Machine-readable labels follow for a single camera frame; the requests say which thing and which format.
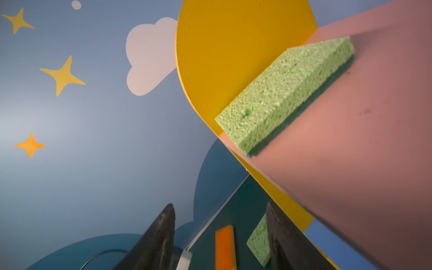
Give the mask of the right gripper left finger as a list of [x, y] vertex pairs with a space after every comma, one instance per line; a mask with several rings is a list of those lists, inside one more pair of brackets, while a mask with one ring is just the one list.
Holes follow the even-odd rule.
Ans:
[[168, 270], [175, 229], [175, 211], [168, 204], [115, 270]]

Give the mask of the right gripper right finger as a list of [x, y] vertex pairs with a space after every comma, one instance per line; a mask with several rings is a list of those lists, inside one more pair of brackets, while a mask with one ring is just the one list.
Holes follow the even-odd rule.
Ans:
[[267, 204], [265, 216], [274, 270], [335, 268], [275, 202]]

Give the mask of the green sponge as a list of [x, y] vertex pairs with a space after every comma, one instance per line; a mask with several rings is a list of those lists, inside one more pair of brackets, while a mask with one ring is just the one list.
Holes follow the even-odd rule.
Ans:
[[271, 259], [266, 215], [262, 217], [246, 242], [259, 264], [266, 267]]
[[288, 48], [215, 120], [248, 157], [271, 140], [351, 66], [349, 36]]

